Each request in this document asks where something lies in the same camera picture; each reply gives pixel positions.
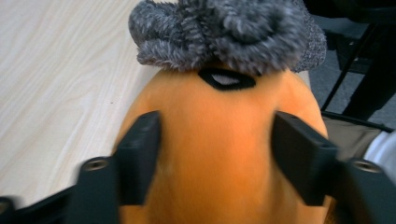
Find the floor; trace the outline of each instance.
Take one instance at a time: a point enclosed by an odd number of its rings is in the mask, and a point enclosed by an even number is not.
[[[357,24],[346,19],[326,19],[321,17],[315,17],[315,19],[322,29],[347,37],[359,38],[365,30],[364,24]],[[321,66],[310,71],[311,89],[319,105],[324,104],[340,73],[337,55],[334,50],[328,50],[325,62]],[[335,113],[342,113],[349,102],[349,97],[358,87],[362,78],[363,75],[361,74],[348,73],[327,110]],[[376,111],[369,121],[384,124],[392,129],[396,129],[395,112],[396,95],[394,95],[381,110]]]

